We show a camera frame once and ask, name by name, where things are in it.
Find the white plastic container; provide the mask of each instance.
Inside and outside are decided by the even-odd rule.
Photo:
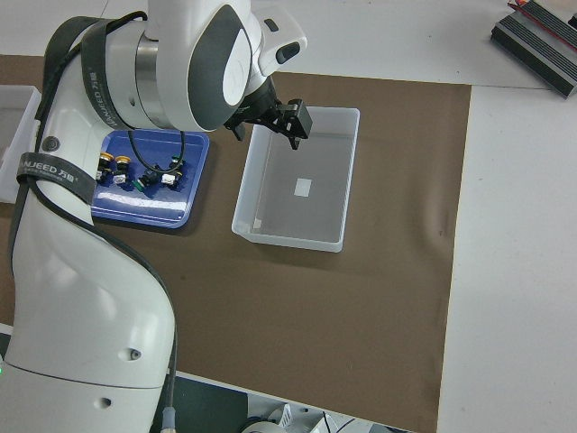
[[[343,249],[360,112],[308,108],[313,128],[297,151],[255,125],[233,232],[251,242],[338,253]]]
[[[40,92],[33,86],[0,86],[0,201],[14,203],[20,156],[33,150]]]

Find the brown mat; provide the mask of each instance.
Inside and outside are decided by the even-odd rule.
[[[0,82],[40,83],[36,59],[7,64],[15,63],[0,57]],[[108,229],[165,277],[179,370],[434,432],[470,87],[275,81],[283,100],[361,110],[341,253],[251,244],[231,232],[248,140],[225,130],[211,134],[194,221],[175,235]],[[0,207],[5,234],[10,213]],[[5,257],[0,278],[0,322],[11,322]]]

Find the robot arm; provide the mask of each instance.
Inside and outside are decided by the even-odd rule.
[[[282,105],[269,74],[307,41],[283,11],[253,14],[250,6],[151,1],[148,22],[131,21],[104,41],[98,38],[110,23],[93,20],[53,100],[50,86],[44,89],[51,103],[37,143],[47,160],[33,164],[36,172],[72,181],[58,166],[65,161],[94,178],[114,128],[210,131],[227,124],[240,137],[247,121],[267,124],[296,147],[310,130],[307,109],[301,101]],[[93,227],[80,196],[50,176],[29,176],[21,188],[0,431],[150,428],[175,336],[172,307],[146,262]]]

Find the silver metal ring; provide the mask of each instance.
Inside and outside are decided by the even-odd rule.
[[[156,84],[156,56],[159,43],[142,34],[136,50],[136,88],[144,112],[159,128],[175,129],[166,116]]]

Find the white table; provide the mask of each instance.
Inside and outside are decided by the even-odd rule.
[[[274,3],[310,41],[286,71],[473,84],[438,432],[573,432],[577,98],[490,44],[505,0],[253,0]],[[577,12],[575,0],[541,3]],[[70,16],[135,9],[146,2],[12,2],[0,53],[41,55]]]

